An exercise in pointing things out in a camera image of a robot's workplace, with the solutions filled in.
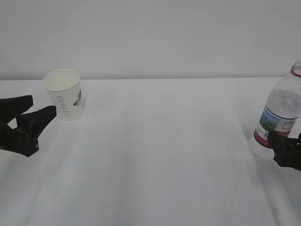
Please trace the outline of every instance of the bottle cap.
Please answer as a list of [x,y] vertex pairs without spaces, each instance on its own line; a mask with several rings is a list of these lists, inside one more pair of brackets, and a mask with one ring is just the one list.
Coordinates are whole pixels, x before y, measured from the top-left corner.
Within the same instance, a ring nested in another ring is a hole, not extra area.
[[297,61],[291,69],[291,73],[301,78],[301,61]]

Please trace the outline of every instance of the cup rim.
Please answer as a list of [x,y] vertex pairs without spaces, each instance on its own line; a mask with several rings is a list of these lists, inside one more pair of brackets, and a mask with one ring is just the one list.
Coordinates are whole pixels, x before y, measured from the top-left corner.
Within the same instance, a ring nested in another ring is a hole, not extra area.
[[[49,88],[47,88],[46,85],[45,85],[46,79],[49,78],[52,74],[54,74],[54,73],[56,73],[56,72],[59,72],[59,71],[70,71],[70,72],[76,73],[77,76],[78,76],[77,79],[76,79],[76,82],[74,82],[74,84],[72,84],[71,86],[68,86],[67,88],[64,88],[64,89],[49,89]],[[70,89],[70,88],[74,87],[79,81],[80,81],[80,74],[79,74],[77,71],[73,70],[73,69],[58,69],[58,70],[55,70],[55,71],[50,72],[49,74],[47,74],[47,75],[43,78],[44,88],[45,88],[46,90],[53,91],[53,92],[56,92],[56,91],[64,91],[64,90]]]

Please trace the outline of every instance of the water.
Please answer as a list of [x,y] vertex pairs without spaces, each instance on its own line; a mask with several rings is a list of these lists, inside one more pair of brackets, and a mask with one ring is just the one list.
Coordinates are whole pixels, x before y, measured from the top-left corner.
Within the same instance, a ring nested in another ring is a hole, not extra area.
[[[271,92],[266,105],[273,114],[281,118],[298,118],[301,114],[301,95],[288,90],[276,89]],[[258,143],[254,135],[250,146],[257,155],[267,158],[274,157],[274,151]]]

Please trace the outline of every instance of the bottle label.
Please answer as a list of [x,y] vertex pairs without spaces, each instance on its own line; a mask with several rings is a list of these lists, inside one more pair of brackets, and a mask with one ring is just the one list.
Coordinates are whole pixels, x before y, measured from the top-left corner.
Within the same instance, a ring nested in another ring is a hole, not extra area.
[[254,137],[259,144],[267,148],[272,148],[268,143],[268,134],[271,131],[276,131],[279,134],[287,137],[292,131],[295,119],[285,119],[273,114],[267,106],[265,106],[260,117],[259,124],[254,132]]

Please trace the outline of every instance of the table surface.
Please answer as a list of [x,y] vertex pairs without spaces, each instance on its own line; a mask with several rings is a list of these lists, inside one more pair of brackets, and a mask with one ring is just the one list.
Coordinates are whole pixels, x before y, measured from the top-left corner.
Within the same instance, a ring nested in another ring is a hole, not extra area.
[[[82,81],[81,119],[54,119],[30,158],[0,151],[0,225],[300,226],[301,172],[248,145],[277,81]],[[42,81],[0,94],[52,104]]]

